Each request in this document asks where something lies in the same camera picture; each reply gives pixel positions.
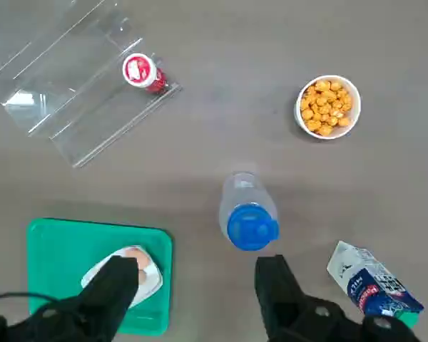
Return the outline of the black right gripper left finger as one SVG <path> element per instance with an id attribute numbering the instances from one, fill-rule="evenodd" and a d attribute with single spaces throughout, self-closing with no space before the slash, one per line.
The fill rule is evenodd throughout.
<path id="1" fill-rule="evenodd" d="M 0 316 L 0 341 L 112 341 L 138 290 L 138 262 L 112 256 L 82 291 L 56 299 L 32 292 L 6 292 L 0 299 L 45 302 L 14 325 Z"/>

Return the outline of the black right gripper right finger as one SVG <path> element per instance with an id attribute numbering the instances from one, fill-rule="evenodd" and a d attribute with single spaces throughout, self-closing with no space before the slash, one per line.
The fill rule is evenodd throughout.
<path id="1" fill-rule="evenodd" d="M 255 293 L 269 341 L 418 341 L 398 318 L 372 315 L 356 323 L 334 302 L 300 288 L 284 256 L 260 256 Z"/>

